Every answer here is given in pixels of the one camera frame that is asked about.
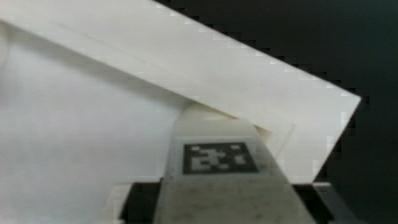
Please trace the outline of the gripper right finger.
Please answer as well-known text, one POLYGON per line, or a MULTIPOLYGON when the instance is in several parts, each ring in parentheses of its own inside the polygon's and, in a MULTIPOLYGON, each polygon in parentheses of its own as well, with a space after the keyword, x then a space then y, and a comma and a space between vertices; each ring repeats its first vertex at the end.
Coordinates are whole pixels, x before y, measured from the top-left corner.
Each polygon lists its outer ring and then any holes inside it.
POLYGON ((293 188, 316 224, 359 224, 359 219, 327 182, 295 184, 293 188))

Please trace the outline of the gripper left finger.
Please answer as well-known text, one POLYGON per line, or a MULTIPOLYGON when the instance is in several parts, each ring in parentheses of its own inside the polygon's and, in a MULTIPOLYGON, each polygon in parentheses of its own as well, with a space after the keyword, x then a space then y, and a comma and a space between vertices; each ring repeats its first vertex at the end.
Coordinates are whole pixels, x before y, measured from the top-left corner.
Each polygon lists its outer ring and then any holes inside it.
POLYGON ((96 224, 153 224, 158 195, 158 182, 115 185, 96 224))

